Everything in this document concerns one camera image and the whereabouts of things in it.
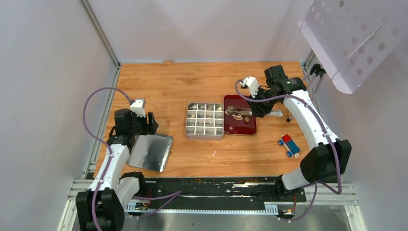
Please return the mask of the metal tongs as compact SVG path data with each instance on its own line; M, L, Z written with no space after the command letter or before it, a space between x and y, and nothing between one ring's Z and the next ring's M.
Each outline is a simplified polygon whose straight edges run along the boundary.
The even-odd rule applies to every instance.
M229 116L253 116L253 117L265 117L265 116L276 116L276 117L282 117L283 113L281 110L271 110L269 113L265 115L253 115L253 112L251 108L239 108L239 107L234 107L234 106L228 106L227 109L225 109L225 114Z

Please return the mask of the silver tin lid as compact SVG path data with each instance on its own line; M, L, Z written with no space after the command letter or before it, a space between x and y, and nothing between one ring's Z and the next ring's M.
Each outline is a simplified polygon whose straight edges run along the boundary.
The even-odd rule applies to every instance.
M138 135L133 145L127 164L155 172L163 172L166 168L173 146L173 137L156 133L154 135Z

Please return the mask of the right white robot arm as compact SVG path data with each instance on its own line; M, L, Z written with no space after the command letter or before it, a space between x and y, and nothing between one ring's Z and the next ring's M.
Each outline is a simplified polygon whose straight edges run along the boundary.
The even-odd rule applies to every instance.
M281 176L282 183L275 187L276 197L287 201L293 196L294 189L332 177L336 177L338 184L341 184L341 175L351 154L350 142L339 139L326 125L301 78L289 78L281 65L272 66L264 73L266 89L259 85L255 77L246 77L241 83L241 88L250 91L247 101L252 115L279 116L281 113L274 112L273 107L282 103L295 118L309 147L300 167Z

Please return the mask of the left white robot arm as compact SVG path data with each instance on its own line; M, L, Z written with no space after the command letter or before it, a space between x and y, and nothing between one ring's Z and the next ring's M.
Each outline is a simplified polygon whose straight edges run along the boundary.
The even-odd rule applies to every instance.
M115 125L109 132L105 159L94 182L76 196L79 227L82 231L120 231L131 197L141 199L147 194L141 172L122 174L136 136L154 135L159 125L153 112L139 117L130 109L115 111Z

